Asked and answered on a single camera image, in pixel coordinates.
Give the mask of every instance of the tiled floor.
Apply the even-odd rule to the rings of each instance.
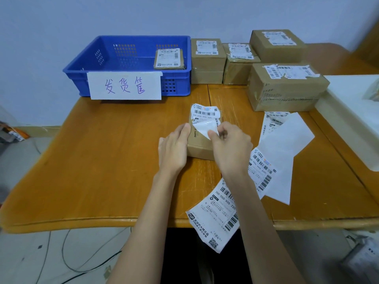
[[[10,145],[0,156],[0,201],[33,166],[49,145],[50,138],[28,139]],[[38,283],[63,283],[80,273],[71,271],[63,262],[62,246],[68,230],[30,234],[0,234],[0,283],[35,284],[46,256]],[[117,253],[130,234],[123,228],[74,229],[64,244],[68,266],[79,271],[96,267]],[[341,230],[280,231],[279,236],[308,283],[351,283],[338,267],[350,251]],[[105,283],[107,269],[114,266],[117,256],[104,266],[70,281]]]

